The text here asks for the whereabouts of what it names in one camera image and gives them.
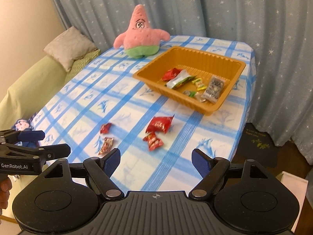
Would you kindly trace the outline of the person left hand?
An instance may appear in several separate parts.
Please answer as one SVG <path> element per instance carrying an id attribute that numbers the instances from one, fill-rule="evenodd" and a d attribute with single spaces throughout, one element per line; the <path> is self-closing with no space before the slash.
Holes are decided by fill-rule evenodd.
<path id="1" fill-rule="evenodd" d="M 9 177 L 1 181 L 0 189 L 0 209 L 7 209 L 8 199 L 10 197 L 10 190 L 12 189 L 12 182 Z"/>

